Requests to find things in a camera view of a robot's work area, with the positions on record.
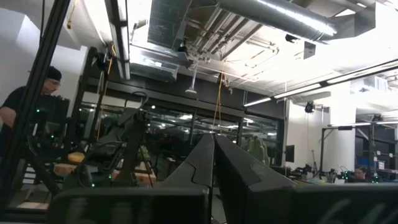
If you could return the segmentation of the seated person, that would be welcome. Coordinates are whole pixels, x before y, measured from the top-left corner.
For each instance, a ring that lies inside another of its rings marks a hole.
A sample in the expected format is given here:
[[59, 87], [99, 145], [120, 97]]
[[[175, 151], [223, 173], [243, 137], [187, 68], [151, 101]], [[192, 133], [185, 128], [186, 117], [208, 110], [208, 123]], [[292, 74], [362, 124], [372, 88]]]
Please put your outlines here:
[[354, 181], [355, 182], [367, 182], [366, 169], [364, 167], [357, 167], [354, 170]]

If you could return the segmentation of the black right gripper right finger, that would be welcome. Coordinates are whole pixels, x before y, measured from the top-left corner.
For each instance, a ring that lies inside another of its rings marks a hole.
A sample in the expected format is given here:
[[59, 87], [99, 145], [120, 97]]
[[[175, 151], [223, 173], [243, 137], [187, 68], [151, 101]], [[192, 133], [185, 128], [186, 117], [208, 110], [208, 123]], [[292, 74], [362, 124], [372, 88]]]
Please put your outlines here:
[[398, 224], [398, 185], [298, 184], [224, 136], [215, 172], [227, 224]]

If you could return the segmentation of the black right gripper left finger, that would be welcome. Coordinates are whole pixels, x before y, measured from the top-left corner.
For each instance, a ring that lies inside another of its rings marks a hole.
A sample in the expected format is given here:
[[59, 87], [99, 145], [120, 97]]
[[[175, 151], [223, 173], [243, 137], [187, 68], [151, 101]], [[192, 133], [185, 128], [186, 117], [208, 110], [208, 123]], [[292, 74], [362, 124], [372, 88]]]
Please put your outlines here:
[[206, 134], [153, 188], [78, 188], [57, 195], [49, 224], [211, 224], [215, 142]]

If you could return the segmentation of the long black linear ceiling light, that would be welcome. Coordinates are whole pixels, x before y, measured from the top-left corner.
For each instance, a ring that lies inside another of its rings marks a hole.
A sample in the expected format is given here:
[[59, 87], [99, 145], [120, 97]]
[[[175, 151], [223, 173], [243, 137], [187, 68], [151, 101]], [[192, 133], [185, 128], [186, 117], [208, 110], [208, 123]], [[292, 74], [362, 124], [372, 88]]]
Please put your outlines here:
[[116, 52], [119, 75], [124, 80], [130, 80], [128, 3], [127, 0], [104, 0], [104, 2]]
[[314, 91], [314, 90], [319, 90], [322, 88], [326, 88], [329, 86], [333, 86], [333, 85], [337, 85], [340, 83], [344, 83], [344, 82], [348, 82], [348, 81], [352, 81], [352, 80], [356, 80], [356, 79], [360, 79], [360, 78], [365, 78], [365, 77], [369, 77], [369, 76], [373, 76], [373, 75], [377, 75], [379, 73], [384, 73], [384, 72], [389, 72], [391, 70], [395, 70], [398, 69], [398, 58], [394, 59], [394, 60], [390, 60], [387, 62], [383, 62], [377, 65], [373, 65], [370, 67], [366, 67], [366, 68], [362, 68], [359, 70], [355, 70], [353, 72], [349, 72], [334, 78], [329, 78], [326, 80], [322, 80], [320, 82], [317, 83], [313, 83], [311, 85], [307, 85], [301, 88], [296, 88], [294, 90], [289, 90], [283, 93], [279, 93], [273, 96], [268, 96], [265, 98], [261, 98], [260, 100], [256, 100], [256, 101], [251, 101], [249, 103], [245, 103], [243, 104], [244, 108], [248, 108], [254, 105], [258, 105], [261, 103], [265, 103], [268, 101], [272, 101], [272, 100], [279, 100], [279, 99], [283, 99], [283, 98], [287, 98], [290, 96], [295, 96], [295, 95], [299, 95], [302, 93], [306, 93], [309, 91]]

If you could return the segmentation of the black background station frame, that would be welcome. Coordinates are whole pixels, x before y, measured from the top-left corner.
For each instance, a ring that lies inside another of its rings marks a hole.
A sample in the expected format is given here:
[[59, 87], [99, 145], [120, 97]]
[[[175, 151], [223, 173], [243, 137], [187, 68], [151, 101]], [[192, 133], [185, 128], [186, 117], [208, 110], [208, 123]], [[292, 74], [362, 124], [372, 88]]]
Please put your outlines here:
[[[357, 131], [360, 130], [364, 138], [366, 174], [369, 178], [379, 175], [380, 172], [377, 170], [379, 162], [374, 159], [375, 157], [381, 158], [384, 165], [389, 162], [388, 153], [392, 153], [392, 157], [398, 159], [398, 152], [394, 150], [398, 140], [378, 137], [376, 131], [382, 128], [398, 128], [398, 120], [329, 124], [322, 128], [318, 172], [321, 174], [331, 169], [336, 172], [348, 172], [359, 167], [355, 142]], [[387, 144], [388, 153], [378, 155], [377, 142]]]

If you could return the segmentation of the grey rectangular ceiling duct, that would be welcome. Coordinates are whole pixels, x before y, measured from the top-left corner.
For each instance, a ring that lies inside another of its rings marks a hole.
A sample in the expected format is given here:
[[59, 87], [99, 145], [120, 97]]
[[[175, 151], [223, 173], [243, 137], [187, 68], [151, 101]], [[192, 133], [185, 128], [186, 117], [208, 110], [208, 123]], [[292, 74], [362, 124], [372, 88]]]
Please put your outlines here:
[[185, 17], [192, 0], [129, 0], [130, 73], [175, 82], [191, 67], [185, 46]]

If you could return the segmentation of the white ceiling drop pole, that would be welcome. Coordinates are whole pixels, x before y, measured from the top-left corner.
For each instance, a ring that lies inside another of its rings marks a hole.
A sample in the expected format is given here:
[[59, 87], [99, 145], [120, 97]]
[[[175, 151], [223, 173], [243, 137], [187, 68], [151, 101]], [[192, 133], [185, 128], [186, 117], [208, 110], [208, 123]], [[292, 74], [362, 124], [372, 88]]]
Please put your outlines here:
[[196, 80], [196, 76], [197, 76], [197, 68], [198, 68], [198, 65], [194, 66], [193, 75], [192, 75], [192, 82], [191, 82], [190, 87], [187, 90], [185, 90], [186, 93], [193, 93], [193, 94], [197, 93], [195, 91], [195, 80]]

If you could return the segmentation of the standing person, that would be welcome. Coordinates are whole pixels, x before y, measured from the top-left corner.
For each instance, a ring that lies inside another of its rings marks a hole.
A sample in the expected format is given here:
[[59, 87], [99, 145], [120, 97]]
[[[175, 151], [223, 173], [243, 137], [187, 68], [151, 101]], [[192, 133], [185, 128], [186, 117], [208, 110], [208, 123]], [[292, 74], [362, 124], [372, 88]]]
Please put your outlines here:
[[[51, 95], [58, 90], [61, 79], [62, 73], [60, 70], [50, 66], [40, 94]], [[26, 86], [16, 88], [8, 95], [2, 106], [0, 106], [0, 118], [2, 120], [2, 128], [0, 129], [0, 158], [2, 158], [6, 150], [6, 144], [10, 138], [16, 116], [19, 113], [19, 106], [25, 89]]]

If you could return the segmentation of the round silver ceiling duct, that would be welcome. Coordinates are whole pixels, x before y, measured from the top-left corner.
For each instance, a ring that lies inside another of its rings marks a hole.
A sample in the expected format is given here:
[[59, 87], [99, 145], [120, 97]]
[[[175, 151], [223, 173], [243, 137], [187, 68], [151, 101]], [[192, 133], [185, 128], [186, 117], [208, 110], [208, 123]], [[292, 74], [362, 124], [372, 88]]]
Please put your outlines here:
[[316, 42], [337, 34], [328, 18], [288, 0], [217, 0], [220, 8], [282, 30], [294, 37]]

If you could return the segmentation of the wooden workbench top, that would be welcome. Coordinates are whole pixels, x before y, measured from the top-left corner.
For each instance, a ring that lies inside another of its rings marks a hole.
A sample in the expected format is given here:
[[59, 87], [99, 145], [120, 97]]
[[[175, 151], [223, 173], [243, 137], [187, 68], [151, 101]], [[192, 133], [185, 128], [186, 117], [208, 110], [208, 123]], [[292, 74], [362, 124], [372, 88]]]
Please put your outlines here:
[[[120, 162], [115, 170], [113, 170], [109, 177], [111, 180], [116, 180], [116, 177], [119, 175], [122, 169], [122, 162]], [[150, 166], [150, 162], [141, 161], [138, 166], [135, 167], [134, 173], [132, 176], [133, 184], [154, 184], [157, 181], [157, 176], [155, 175], [154, 170]]]
[[53, 168], [53, 171], [58, 176], [66, 177], [72, 171], [74, 171], [78, 165], [83, 161], [85, 158], [84, 153], [81, 152], [73, 152], [67, 156], [65, 162], [61, 162], [56, 164]]

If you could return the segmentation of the pale green bulky object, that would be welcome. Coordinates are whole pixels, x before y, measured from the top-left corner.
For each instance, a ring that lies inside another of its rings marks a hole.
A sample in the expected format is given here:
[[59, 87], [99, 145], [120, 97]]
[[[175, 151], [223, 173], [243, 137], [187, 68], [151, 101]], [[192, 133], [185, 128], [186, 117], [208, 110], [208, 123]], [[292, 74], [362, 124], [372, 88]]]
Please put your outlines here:
[[258, 161], [262, 162], [265, 166], [270, 165], [270, 159], [267, 153], [267, 146], [263, 140], [256, 135], [248, 139], [246, 144], [247, 152], [255, 157]]

